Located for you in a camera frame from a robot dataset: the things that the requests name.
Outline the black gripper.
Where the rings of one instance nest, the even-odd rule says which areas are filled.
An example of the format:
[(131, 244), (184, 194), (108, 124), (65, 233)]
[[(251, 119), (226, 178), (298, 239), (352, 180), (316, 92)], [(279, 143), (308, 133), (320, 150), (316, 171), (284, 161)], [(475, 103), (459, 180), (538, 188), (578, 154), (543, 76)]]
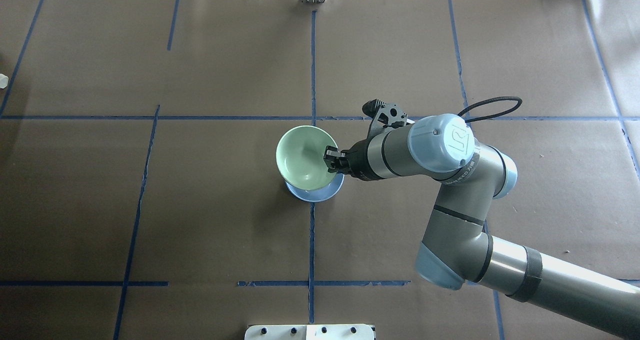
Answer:
[(371, 167), (366, 149), (340, 151), (337, 147), (326, 146), (324, 161), (330, 162), (327, 165), (329, 173), (348, 175), (362, 181), (371, 180)]

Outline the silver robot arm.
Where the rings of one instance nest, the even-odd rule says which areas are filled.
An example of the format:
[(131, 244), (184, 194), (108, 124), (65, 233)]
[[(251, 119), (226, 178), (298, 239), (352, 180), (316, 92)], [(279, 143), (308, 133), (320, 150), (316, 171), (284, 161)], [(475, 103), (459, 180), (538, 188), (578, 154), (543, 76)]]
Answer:
[(627, 340), (639, 338), (639, 288), (483, 231), (492, 201), (518, 179), (512, 158), (478, 141), (461, 116), (445, 113), (374, 132), (347, 150), (327, 145), (331, 173), (363, 181), (428, 176), (439, 192), (415, 268), (459, 290), (466, 281)]

